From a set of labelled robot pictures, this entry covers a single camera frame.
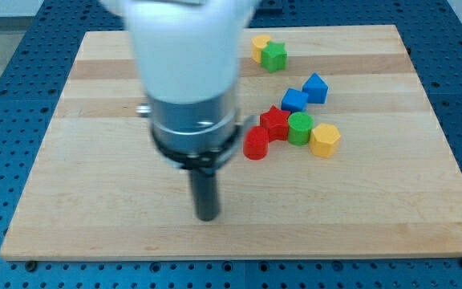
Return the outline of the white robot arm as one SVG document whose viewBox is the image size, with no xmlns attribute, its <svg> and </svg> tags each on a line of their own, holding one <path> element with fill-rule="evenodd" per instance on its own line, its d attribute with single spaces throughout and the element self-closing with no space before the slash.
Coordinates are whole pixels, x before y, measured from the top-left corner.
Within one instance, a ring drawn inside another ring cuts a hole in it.
<svg viewBox="0 0 462 289">
<path fill-rule="evenodd" d="M 131 37 L 148 102 L 152 139 L 162 155 L 189 173 L 195 215 L 220 213 L 217 171 L 237 151 L 253 116 L 239 120 L 237 81 L 241 33 L 256 1 L 102 0 Z"/>
</svg>

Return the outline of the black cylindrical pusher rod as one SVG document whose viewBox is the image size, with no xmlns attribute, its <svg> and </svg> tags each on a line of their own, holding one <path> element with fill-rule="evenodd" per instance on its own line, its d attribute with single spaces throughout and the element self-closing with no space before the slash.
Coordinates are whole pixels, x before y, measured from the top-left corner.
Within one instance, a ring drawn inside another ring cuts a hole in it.
<svg viewBox="0 0 462 289">
<path fill-rule="evenodd" d="M 214 220 L 221 211 L 217 173 L 193 169 L 189 173 L 189 182 L 197 218 L 204 222 Z"/>
</svg>

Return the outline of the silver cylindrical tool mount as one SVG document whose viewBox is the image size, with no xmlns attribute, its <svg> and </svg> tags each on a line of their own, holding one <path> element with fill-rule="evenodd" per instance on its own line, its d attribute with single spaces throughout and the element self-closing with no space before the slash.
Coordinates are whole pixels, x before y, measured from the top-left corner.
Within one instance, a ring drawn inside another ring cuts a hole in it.
<svg viewBox="0 0 462 289">
<path fill-rule="evenodd" d="M 218 170 L 255 125 L 255 116 L 240 118 L 236 88 L 186 104 L 149 96 L 136 113 L 149 120 L 152 141 L 167 162 L 187 170 Z"/>
</svg>

